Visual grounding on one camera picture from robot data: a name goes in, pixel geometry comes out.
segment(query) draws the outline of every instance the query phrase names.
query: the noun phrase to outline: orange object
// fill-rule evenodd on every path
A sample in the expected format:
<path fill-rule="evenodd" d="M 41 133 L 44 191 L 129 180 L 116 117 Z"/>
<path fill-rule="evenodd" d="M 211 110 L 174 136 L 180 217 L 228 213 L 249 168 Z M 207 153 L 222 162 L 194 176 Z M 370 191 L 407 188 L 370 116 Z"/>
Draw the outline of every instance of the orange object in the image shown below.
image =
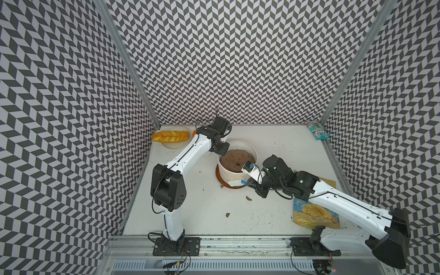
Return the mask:
<path fill-rule="evenodd" d="M 190 133 L 187 131 L 160 131 L 153 134 L 153 141 L 161 143 L 176 143 L 188 140 Z"/>

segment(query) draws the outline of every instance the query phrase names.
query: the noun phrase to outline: chip bag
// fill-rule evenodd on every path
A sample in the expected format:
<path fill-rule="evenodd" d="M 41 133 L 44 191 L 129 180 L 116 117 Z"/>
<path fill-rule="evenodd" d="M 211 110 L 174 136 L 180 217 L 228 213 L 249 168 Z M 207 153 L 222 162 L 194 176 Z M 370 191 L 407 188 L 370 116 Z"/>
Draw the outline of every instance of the chip bag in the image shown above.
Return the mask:
<path fill-rule="evenodd" d="M 308 129 L 312 132 L 315 139 L 326 139 L 330 135 L 324 130 L 324 127 L 317 120 L 306 122 Z"/>
<path fill-rule="evenodd" d="M 333 188 L 336 188 L 335 181 L 321 179 Z M 341 228 L 338 214 L 323 206 L 311 202 L 305 202 L 298 198 L 293 199 L 293 221 L 300 226 L 310 229 L 314 229 L 318 225 L 333 229 Z"/>

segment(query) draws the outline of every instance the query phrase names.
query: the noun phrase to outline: black wire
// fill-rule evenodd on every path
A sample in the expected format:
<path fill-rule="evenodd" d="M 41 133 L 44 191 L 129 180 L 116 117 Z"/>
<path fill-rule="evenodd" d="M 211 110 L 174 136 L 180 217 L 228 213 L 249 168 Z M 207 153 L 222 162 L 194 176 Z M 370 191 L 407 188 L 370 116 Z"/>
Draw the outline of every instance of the black wire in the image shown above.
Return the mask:
<path fill-rule="evenodd" d="M 396 222 L 398 224 L 405 224 L 405 225 L 412 225 L 412 226 L 430 226 L 430 225 L 440 224 L 440 222 L 436 222 L 436 223 L 432 223 L 432 224 L 407 224 L 407 223 L 402 223 L 402 222 L 399 222 L 397 220 L 393 220 L 393 219 L 390 219 L 390 218 L 387 218 L 387 217 L 384 217 L 384 216 L 381 216 L 381 217 L 386 219 L 386 220 L 390 220 L 390 221 Z"/>
<path fill-rule="evenodd" d="M 197 130 L 197 124 L 198 124 L 200 121 L 203 121 L 203 119 L 199 119 L 199 120 L 197 120 L 197 122 L 195 123 L 195 129 L 196 129 L 196 130 Z"/>
<path fill-rule="evenodd" d="M 163 212 L 164 212 L 163 210 L 160 211 L 160 212 L 156 212 L 156 211 L 154 210 L 154 208 L 153 208 L 153 204 L 154 204 L 154 196 L 156 195 L 156 192 L 157 192 L 157 190 L 158 190 L 159 184 L 161 183 L 161 181 L 163 180 L 164 177 L 165 177 L 165 174 L 163 174 L 163 176 L 162 176 L 161 179 L 159 180 L 158 185 L 156 186 L 156 190 L 154 190 L 153 197 L 151 198 L 151 210 L 153 210 L 153 212 L 154 212 L 155 214 L 160 214 L 160 213 L 163 213 Z"/>
<path fill-rule="evenodd" d="M 275 192 L 276 192 L 280 197 L 285 198 L 286 200 L 291 200 L 291 199 L 293 199 L 293 197 L 291 197 L 291 198 L 284 197 L 283 195 L 281 195 L 280 193 L 278 193 L 278 191 L 277 191 L 276 189 L 274 189 L 274 190 L 275 190 Z"/>
<path fill-rule="evenodd" d="M 189 253 L 187 251 L 185 251 L 185 252 L 187 253 L 188 257 L 190 258 L 190 262 L 188 263 L 187 267 L 185 267 L 181 272 L 179 272 L 179 274 L 184 272 L 191 264 L 191 256 L 189 255 Z"/>
<path fill-rule="evenodd" d="M 192 147 L 194 147 L 194 145 L 198 142 L 198 139 L 199 139 L 199 137 L 200 137 L 200 135 L 198 135 L 197 136 L 197 140 L 193 143 L 193 145 L 188 149 L 188 151 L 186 151 L 184 154 L 183 154 L 183 156 L 181 156 L 180 158 L 179 158 L 179 160 L 178 161 L 176 161 L 169 169 L 171 169 L 171 168 L 173 168 L 189 151 L 191 151 L 191 149 L 192 149 Z"/>
<path fill-rule="evenodd" d="M 167 236 L 168 236 L 168 239 L 171 240 L 171 238 L 169 237 L 169 234 L 168 234 L 168 228 L 166 227 L 166 218 L 165 218 L 165 215 L 164 215 L 164 224 L 165 224 L 165 231 L 166 231 L 166 234 L 167 234 Z"/>
<path fill-rule="evenodd" d="M 313 274 L 313 273 L 312 273 L 312 274 L 310 274 L 310 273 L 305 273 L 305 272 L 302 272 L 301 270 L 299 270 L 299 269 L 293 264 L 292 254 L 293 254 L 293 251 L 292 251 L 292 253 L 290 254 L 290 261 L 292 262 L 292 265 L 293 265 L 294 268 L 296 268 L 296 270 L 298 270 L 298 271 L 301 272 L 302 274 L 315 275 L 315 274 Z"/>
<path fill-rule="evenodd" d="M 260 170 L 260 172 L 258 173 L 257 188 L 262 190 L 263 189 L 263 180 L 261 181 L 261 184 L 260 184 L 260 175 L 261 175 L 261 171 L 264 169 L 264 166 L 261 169 L 258 166 L 257 166 L 257 168 Z"/>
<path fill-rule="evenodd" d="M 439 237 L 439 236 L 440 236 L 440 233 L 435 234 L 435 235 L 432 235 L 431 237 L 429 237 L 429 238 L 427 238 L 427 239 L 425 239 L 425 240 L 423 240 L 423 241 L 413 242 L 413 243 L 411 243 L 411 244 L 412 244 L 412 245 L 416 245 L 416 244 L 418 244 L 418 243 L 426 242 L 426 241 L 428 241 L 428 240 L 431 240 L 431 239 L 436 238 L 436 237 Z"/>
<path fill-rule="evenodd" d="M 155 240 L 153 240 L 152 238 L 150 238 L 150 234 L 152 234 L 152 235 L 156 235 L 156 236 L 161 236 L 160 233 L 149 232 L 149 233 L 147 234 L 147 237 L 148 237 L 148 239 L 149 239 L 152 243 L 156 243 L 156 242 L 155 242 Z"/>

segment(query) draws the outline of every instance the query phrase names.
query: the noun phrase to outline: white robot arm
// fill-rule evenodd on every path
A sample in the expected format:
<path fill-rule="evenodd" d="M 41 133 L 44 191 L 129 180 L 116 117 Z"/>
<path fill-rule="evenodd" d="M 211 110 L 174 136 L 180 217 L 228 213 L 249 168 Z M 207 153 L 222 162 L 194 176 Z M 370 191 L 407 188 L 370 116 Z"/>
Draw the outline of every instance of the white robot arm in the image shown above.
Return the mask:
<path fill-rule="evenodd" d="M 318 177 L 304 172 L 293 172 L 285 162 L 272 155 L 260 170 L 246 163 L 242 171 L 252 177 L 247 186 L 265 198 L 269 190 L 280 190 L 285 195 L 310 201 L 338 213 L 359 226 L 359 229 L 331 229 L 317 227 L 307 243 L 310 253 L 326 256 L 335 250 L 373 253 L 380 261 L 399 269 L 406 266 L 409 254 L 410 229 L 408 214 L 400 209 L 392 212 L 353 198 L 328 185 Z M 291 245 L 300 246 L 291 239 Z"/>
<path fill-rule="evenodd" d="M 229 144 L 226 142 L 231 132 L 231 124 L 216 117 L 212 125 L 201 126 L 196 135 L 182 152 L 166 165 L 157 164 L 153 169 L 150 194 L 159 205 L 163 215 L 164 230 L 162 243 L 171 250 L 182 249 L 185 236 L 179 214 L 179 207 L 186 198 L 185 177 L 197 160 L 206 152 L 224 155 Z"/>

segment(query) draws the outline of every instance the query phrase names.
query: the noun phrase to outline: geometric patterned wall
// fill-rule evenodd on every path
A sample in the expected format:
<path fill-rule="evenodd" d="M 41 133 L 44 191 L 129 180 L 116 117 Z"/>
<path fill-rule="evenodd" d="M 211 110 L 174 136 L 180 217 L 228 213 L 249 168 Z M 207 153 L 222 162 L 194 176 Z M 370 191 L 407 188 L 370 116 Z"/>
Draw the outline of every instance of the geometric patterned wall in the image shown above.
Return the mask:
<path fill-rule="evenodd" d="M 159 121 L 319 119 L 383 0 L 107 0 Z"/>
<path fill-rule="evenodd" d="M 0 10 L 0 273 L 91 274 L 153 124 L 90 0 Z"/>
<path fill-rule="evenodd" d="M 440 222 L 440 77 L 438 1 L 394 8 L 326 128 L 356 195 Z M 439 225 L 411 227 L 413 242 Z M 406 272 L 439 274 L 440 238 L 411 245 Z"/>

